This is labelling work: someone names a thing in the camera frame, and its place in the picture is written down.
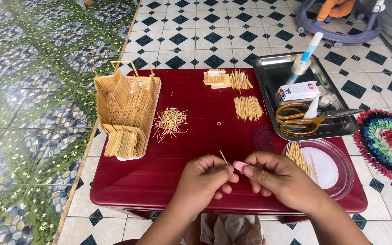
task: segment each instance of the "stainless steel tray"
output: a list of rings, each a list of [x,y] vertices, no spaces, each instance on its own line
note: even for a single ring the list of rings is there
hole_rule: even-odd
[[[257,76],[276,133],[289,141],[312,140],[353,134],[358,127],[358,123],[353,115],[331,120],[326,119],[317,131],[311,135],[290,136],[279,130],[279,122],[274,115],[275,111],[279,108],[276,92],[280,86],[286,85],[286,82],[292,75],[291,67],[293,66],[294,61],[302,54],[303,52],[268,55],[258,57],[253,61],[253,69]],[[346,102],[341,97],[341,94],[323,69],[323,66],[318,61],[317,57],[312,55],[310,60],[310,67],[303,75],[300,75],[297,78],[296,83],[317,81],[317,86],[322,85],[326,91],[335,94],[337,100],[332,105],[326,107],[319,105],[319,110],[322,112],[334,109],[348,109]]]

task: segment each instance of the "pink sandpaper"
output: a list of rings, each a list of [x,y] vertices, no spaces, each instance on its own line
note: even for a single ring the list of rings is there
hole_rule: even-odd
[[[233,166],[235,169],[237,169],[240,172],[244,172],[244,167],[246,167],[248,164],[245,164],[244,162],[240,161],[234,161]]]

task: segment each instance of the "white cloth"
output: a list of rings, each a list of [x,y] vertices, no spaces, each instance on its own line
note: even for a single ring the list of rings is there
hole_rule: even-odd
[[[206,223],[208,215],[201,216],[201,242],[211,245],[260,245],[263,241],[263,228],[257,215],[219,214],[214,231]]]

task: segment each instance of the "502 glue box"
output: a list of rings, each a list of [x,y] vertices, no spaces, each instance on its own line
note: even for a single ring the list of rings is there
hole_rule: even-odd
[[[316,81],[306,81],[280,86],[276,97],[278,101],[280,100],[279,102],[307,98],[313,99],[319,93],[315,83]]]

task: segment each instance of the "red table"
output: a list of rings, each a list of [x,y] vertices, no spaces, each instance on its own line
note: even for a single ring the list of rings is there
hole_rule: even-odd
[[[264,110],[253,69],[241,70],[249,75],[254,86],[242,91],[241,96],[257,97]],[[234,97],[240,96],[239,92],[231,88],[211,90],[202,82],[204,71],[206,69],[155,70],[162,81],[157,111],[167,107],[188,110],[188,124],[180,126],[181,130],[188,129],[188,132],[177,134],[178,138],[167,137],[160,143],[151,136],[146,155],[139,160],[119,161],[115,157],[104,157],[103,149],[90,191],[93,203],[150,218],[152,211],[161,211],[170,201],[187,161],[205,154],[220,156],[221,149],[226,159],[233,162],[243,160],[255,150],[252,134],[260,126],[271,125],[270,119],[267,115],[255,122],[237,119]],[[149,70],[138,72],[141,76],[150,74]],[[281,153],[287,141],[274,131],[273,136],[275,153]],[[349,156],[341,137],[327,140]],[[253,193],[246,177],[240,175],[240,178],[238,183],[231,184],[231,194],[224,195],[221,200],[213,199],[205,212],[300,214],[281,204],[273,195],[265,198]],[[359,213],[367,208],[367,198],[356,172],[354,179],[350,194],[338,201],[349,213]]]

